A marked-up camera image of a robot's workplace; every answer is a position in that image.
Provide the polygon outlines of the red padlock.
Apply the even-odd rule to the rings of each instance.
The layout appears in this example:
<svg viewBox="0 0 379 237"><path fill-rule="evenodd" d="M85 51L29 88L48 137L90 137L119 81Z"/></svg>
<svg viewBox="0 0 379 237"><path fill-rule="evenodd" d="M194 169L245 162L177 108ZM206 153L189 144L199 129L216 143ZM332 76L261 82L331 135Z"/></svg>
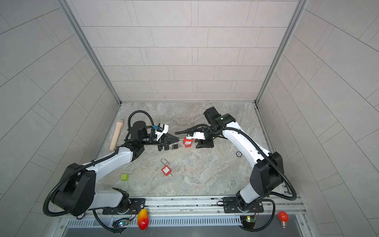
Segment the red padlock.
<svg viewBox="0 0 379 237"><path fill-rule="evenodd" d="M188 138L179 139L179 144L183 145L186 148L191 147L193 144L193 139L188 139Z"/></svg>
<svg viewBox="0 0 379 237"><path fill-rule="evenodd" d="M169 161L167 161L165 158L162 158L161 160L161 163L164 165L163 169L162 169L162 172L165 174L165 176L172 176L171 173L172 173L172 170L171 168L168 166L169 165Z"/></svg>

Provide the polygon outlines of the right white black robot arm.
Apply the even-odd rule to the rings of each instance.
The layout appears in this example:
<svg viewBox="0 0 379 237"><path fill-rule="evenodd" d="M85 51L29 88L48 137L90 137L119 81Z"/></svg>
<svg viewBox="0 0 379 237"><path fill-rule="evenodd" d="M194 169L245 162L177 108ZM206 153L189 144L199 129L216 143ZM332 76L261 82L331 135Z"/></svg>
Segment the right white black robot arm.
<svg viewBox="0 0 379 237"><path fill-rule="evenodd" d="M198 124L176 134L185 134L189 139L197 139L198 149L212 148L214 139L223 136L239 149L253 169L249 184L237 192L235 201L225 200L225 207L236 206L241 212L253 211L258 214L257 206L262 202L275 203L268 196L291 201L297 199L295 188L285 176L283 159L279 153L271 153L258 145L230 114L221 115L211 107L205 110L204 116L207 124Z"/></svg>

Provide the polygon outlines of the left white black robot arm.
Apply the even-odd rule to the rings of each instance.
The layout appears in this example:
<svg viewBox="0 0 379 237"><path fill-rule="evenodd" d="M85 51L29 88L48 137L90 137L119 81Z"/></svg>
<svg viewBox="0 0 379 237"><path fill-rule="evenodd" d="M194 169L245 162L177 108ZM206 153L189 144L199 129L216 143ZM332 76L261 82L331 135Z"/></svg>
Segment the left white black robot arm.
<svg viewBox="0 0 379 237"><path fill-rule="evenodd" d="M120 166L138 159L146 145L164 147L177 143L180 139L168 133L168 125L154 121L149 113L137 110L127 121L128 134L124 143L112 153L89 163L69 165L60 181L48 193L43 206L43 214L57 217L66 214L79 217L91 210L113 208L125 213L129 210L129 193L120 189L100 190L98 182Z"/></svg>

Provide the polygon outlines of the beige toy microphone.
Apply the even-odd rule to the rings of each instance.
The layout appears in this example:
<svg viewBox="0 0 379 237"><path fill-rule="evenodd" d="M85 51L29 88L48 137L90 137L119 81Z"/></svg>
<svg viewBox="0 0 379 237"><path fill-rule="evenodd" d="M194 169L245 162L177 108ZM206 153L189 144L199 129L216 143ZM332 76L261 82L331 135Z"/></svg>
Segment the beige toy microphone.
<svg viewBox="0 0 379 237"><path fill-rule="evenodd" d="M110 147L109 147L110 152L113 152L116 149L116 145L117 145L123 125L124 125L124 121L122 119L119 119L115 124L115 130L114 130Z"/></svg>

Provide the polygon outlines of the green cube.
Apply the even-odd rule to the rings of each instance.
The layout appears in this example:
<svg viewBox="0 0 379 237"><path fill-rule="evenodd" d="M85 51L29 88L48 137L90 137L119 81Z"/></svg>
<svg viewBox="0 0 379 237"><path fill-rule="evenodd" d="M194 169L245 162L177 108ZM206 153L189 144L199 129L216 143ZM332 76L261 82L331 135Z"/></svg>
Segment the green cube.
<svg viewBox="0 0 379 237"><path fill-rule="evenodd" d="M128 181L129 180L129 175L128 174L122 174L121 177L120 177L120 180L124 181L124 182Z"/></svg>

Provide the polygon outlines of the yellow red mango toy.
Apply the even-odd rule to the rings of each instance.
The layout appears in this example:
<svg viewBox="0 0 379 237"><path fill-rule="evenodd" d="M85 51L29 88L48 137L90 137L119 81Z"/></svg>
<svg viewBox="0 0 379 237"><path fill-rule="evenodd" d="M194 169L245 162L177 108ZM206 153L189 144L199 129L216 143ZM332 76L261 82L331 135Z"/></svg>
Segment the yellow red mango toy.
<svg viewBox="0 0 379 237"><path fill-rule="evenodd" d="M148 211L146 209L142 209L137 216L137 225L140 230L146 230L149 225L149 217Z"/></svg>

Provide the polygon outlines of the right circuit board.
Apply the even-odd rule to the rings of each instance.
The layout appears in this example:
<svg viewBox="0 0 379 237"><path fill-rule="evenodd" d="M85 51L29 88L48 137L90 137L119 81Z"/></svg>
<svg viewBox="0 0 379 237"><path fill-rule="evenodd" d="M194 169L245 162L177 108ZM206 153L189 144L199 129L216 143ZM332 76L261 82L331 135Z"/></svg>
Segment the right circuit board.
<svg viewBox="0 0 379 237"><path fill-rule="evenodd" d="M256 226L257 218L255 216L240 216L240 221L240 228L252 232Z"/></svg>

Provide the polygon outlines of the circuit board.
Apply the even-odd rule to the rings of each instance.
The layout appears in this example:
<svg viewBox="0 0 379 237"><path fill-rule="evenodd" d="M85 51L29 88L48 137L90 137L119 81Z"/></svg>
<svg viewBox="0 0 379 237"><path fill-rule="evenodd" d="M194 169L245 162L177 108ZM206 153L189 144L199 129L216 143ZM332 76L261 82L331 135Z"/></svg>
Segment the circuit board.
<svg viewBox="0 0 379 237"><path fill-rule="evenodd" d="M121 218L113 222L112 228L116 230L124 230L129 226L129 224L130 224L129 218Z"/></svg>
<svg viewBox="0 0 379 237"><path fill-rule="evenodd" d="M240 221L240 228L252 232L256 226L257 218L255 216L240 216Z"/></svg>

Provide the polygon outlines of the left circuit board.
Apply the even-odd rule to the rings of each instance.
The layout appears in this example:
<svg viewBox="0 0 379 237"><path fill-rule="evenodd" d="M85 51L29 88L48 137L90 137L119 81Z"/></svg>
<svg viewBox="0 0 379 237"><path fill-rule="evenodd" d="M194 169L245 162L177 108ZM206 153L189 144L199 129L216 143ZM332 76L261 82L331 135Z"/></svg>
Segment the left circuit board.
<svg viewBox="0 0 379 237"><path fill-rule="evenodd" d="M129 218L121 218L113 222L112 228L116 230L124 230L129 226L129 224L130 224Z"/></svg>

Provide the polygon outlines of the red light bulb toy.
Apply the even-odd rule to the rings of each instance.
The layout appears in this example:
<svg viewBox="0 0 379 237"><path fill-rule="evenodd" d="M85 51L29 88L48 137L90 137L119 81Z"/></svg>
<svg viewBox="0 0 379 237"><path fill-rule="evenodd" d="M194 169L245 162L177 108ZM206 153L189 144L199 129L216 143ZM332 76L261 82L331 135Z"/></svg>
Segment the red light bulb toy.
<svg viewBox="0 0 379 237"><path fill-rule="evenodd" d="M289 221L289 216L288 216L288 214L286 213L286 212L284 212L284 211L280 211L279 213L278 213L278 218L279 218L279 220L280 220L280 222L281 222L281 226L282 226L282 228L286 228L287 227L287 222Z"/></svg>

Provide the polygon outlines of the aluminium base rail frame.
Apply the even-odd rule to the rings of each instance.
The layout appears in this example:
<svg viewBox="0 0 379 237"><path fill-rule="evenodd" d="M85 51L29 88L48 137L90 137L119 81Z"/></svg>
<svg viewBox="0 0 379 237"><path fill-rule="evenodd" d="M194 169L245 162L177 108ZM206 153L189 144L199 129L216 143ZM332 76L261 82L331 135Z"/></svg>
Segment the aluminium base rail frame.
<svg viewBox="0 0 379 237"><path fill-rule="evenodd" d="M288 201L270 197L275 203L262 202L259 211L241 212L236 206L223 205L235 201L228 196L168 196L133 197L132 208L124 214L112 210L87 211L83 217L66 215L56 220L53 237L110 237L110 228L115 220L129 218L130 224L120 235L122 237L314 237L316 232L308 217L303 201L298 197ZM138 213L148 211L149 225L140 230L137 225ZM284 229L278 213L289 216ZM242 228L240 216L255 216L254 230Z"/></svg>

